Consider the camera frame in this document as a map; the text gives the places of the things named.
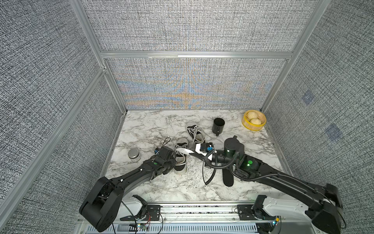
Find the yellow bamboo steamer basket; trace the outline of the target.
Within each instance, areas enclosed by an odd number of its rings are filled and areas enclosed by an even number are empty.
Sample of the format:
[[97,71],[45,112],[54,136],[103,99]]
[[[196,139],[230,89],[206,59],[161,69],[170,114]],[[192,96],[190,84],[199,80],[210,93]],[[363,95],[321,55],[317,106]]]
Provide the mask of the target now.
[[256,110],[248,110],[242,117],[242,125],[251,131],[260,131],[266,122],[265,115]]

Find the aluminium front rail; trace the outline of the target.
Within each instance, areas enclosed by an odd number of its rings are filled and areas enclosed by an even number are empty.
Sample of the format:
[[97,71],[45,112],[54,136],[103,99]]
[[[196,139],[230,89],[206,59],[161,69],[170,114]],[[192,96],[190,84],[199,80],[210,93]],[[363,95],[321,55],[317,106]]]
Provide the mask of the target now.
[[256,201],[254,203],[147,203],[141,198],[131,198],[123,200],[118,215],[115,220],[120,220],[120,215],[135,215],[139,213],[140,209],[148,205],[160,205],[161,215],[182,216],[215,216],[221,215],[229,217],[230,215],[237,216],[237,205],[251,204],[256,206],[263,206],[264,210],[271,216],[279,217],[289,221],[311,222],[312,219],[306,214],[308,208],[305,204],[296,200],[276,200],[270,197],[265,198],[264,201]]

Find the black canvas sneaker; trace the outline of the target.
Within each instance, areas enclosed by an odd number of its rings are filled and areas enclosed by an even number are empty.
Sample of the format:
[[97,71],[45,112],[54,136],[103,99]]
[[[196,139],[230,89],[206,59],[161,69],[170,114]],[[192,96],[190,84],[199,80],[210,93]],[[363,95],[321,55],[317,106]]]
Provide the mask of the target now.
[[185,148],[188,149],[189,142],[186,138],[180,138],[177,140],[174,151],[176,153],[176,165],[174,167],[175,173],[178,175],[184,174],[186,172],[186,164],[187,164],[187,156],[176,149],[178,148]]
[[206,139],[205,139],[205,136],[202,130],[196,123],[188,122],[186,124],[186,131],[192,137],[193,143],[201,144],[201,143],[206,142]]

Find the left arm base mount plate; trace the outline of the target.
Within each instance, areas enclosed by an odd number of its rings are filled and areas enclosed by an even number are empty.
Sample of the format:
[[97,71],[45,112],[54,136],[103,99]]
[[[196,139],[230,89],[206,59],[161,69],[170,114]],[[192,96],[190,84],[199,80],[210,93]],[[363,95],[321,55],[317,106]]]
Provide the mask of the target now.
[[[160,219],[160,205],[148,205],[140,209],[139,213],[135,215],[136,221],[159,221]],[[132,215],[120,215],[120,221],[134,221]]]

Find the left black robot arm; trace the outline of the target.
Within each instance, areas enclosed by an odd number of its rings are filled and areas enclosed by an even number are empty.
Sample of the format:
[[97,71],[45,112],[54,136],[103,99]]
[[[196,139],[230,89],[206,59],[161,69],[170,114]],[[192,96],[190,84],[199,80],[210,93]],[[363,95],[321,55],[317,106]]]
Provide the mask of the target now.
[[168,174],[176,165],[175,152],[164,146],[136,169],[111,179],[101,177],[84,199],[79,213],[103,232],[115,221],[124,195],[142,183]]

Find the small silver round tin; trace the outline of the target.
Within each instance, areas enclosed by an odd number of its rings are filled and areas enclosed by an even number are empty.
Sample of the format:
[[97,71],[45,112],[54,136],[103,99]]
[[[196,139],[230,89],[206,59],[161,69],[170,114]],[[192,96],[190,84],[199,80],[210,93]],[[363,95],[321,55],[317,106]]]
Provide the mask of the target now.
[[138,162],[141,159],[140,152],[137,148],[131,148],[128,151],[128,157],[132,162]]

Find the steamed bun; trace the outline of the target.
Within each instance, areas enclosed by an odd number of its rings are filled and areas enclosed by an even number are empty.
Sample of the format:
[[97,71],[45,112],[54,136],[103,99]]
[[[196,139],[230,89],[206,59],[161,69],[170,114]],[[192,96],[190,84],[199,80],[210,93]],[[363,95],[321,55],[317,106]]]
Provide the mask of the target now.
[[258,118],[258,114],[255,111],[248,111],[246,113],[246,117],[247,117],[248,120],[257,119]]
[[254,125],[262,125],[262,121],[258,118],[253,118],[250,120],[250,123],[254,124]]

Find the lower steamed bun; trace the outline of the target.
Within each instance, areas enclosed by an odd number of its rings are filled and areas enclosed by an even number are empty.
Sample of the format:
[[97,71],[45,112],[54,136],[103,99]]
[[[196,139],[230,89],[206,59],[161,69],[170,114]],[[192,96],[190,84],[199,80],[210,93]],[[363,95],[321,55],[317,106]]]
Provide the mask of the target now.
[[258,118],[253,118],[250,120],[250,123],[254,124],[254,125],[262,125],[262,121]]

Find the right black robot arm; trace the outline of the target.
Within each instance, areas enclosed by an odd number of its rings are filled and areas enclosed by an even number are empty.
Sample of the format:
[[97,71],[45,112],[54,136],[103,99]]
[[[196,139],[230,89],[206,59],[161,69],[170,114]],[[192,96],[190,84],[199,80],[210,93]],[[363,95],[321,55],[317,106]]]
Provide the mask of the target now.
[[210,168],[228,169],[233,177],[241,181],[265,184],[295,198],[307,206],[304,214],[311,223],[325,233],[339,234],[346,228],[341,214],[343,202],[336,186],[309,183],[271,167],[246,154],[237,136],[226,139],[223,150],[215,149],[211,142],[201,143],[188,154]]

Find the upper steamed bun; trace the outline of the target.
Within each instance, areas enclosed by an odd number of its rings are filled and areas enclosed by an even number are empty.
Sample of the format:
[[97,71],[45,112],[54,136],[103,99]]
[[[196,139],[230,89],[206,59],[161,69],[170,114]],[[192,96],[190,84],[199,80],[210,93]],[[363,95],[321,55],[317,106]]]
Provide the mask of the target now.
[[246,117],[247,117],[248,120],[257,119],[258,118],[258,114],[255,111],[248,111],[246,113]]

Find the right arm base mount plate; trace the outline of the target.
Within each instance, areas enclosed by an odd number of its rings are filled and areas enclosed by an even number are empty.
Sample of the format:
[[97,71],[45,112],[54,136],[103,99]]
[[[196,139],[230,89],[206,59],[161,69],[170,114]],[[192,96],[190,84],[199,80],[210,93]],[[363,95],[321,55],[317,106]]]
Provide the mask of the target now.
[[263,206],[256,206],[251,204],[242,204],[237,205],[237,214],[239,215],[240,220],[266,220],[274,221],[275,216],[268,214]]

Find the black metal mug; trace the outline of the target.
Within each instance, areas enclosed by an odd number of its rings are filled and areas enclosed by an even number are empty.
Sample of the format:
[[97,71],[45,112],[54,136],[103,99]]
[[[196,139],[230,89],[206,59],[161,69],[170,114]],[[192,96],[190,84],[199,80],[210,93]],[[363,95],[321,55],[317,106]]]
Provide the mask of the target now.
[[225,120],[222,118],[215,118],[213,120],[213,126],[212,126],[212,132],[215,134],[217,137],[223,132],[225,126]]

